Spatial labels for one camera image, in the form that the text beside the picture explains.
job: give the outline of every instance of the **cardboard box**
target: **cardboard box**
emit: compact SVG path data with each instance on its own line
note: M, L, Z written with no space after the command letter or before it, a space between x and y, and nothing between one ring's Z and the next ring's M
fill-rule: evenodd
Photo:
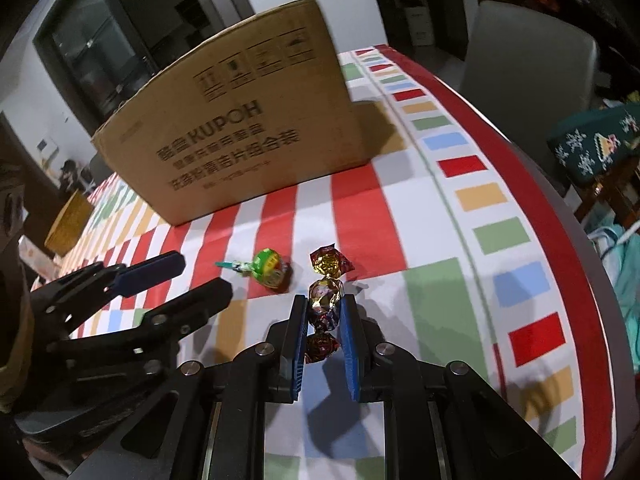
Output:
M140 89L93 142L173 225L367 160L315 0L205 41Z

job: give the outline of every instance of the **tablecloth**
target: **tablecloth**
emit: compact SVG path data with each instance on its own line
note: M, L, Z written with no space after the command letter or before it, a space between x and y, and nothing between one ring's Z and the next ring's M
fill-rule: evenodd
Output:
M116 298L74 336L135 326L146 309L222 276L234 287L231 305L183 340L179 360L230 360L288 317L293 295L318 277L309 253L336 242L356 267L346 291L387 340L423 361L468 362L578 474L602 478L616 449L606 338L540 188L491 124L439 79L404 70L397 52L380 46L339 60L351 99L377 102L396 128L380 154L178 227L112 176L91 196L94 214L63 272L169 250L186 268ZM287 294L213 266L264 247L292 261ZM350 401L341 351L305 366L298 402L266 411L265 478L384 477L382 406Z

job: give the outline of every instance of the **printed icon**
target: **printed icon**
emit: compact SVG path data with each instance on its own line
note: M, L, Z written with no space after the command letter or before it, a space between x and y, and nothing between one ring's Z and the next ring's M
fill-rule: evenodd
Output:
M238 88L255 79L251 67L247 63L244 53L238 52L222 60L219 65L224 67L226 78L231 88Z
M267 75L284 68L286 64L275 39L266 40L249 47L250 59L260 75Z
M210 66L206 70L196 74L193 79L196 81L196 84L207 101L213 101L216 97L220 97L226 93L225 82L219 76L216 66Z
M284 51L292 64L315 57L306 28L297 28L280 35Z

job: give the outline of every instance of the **gray chair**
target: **gray chair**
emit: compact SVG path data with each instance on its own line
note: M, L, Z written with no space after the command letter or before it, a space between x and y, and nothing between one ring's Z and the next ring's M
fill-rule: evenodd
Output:
M96 186L100 186L101 183L113 174L113 170L107 166L107 163L99 153L96 153L94 158L89 162L89 171L91 171Z
M541 12L482 2L460 93L540 167L558 189L568 181L546 145L560 120L588 110L598 64L595 40Z

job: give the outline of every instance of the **wrapped candy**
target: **wrapped candy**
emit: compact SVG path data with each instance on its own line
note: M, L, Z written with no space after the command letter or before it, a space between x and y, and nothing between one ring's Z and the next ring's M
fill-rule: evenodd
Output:
M216 262L219 267L251 275L263 286L281 288L290 275L291 267L273 249L263 249L250 262Z
M354 269L344 254L335 248L335 244L320 247L309 256L315 272L334 280Z
M316 272L324 276L309 287L309 323L316 332L328 332L338 326L340 298L344 294L340 276L353 270L353 264L335 248L320 247L310 255Z
M316 332L306 337L305 363L319 363L334 353L340 344L327 332Z

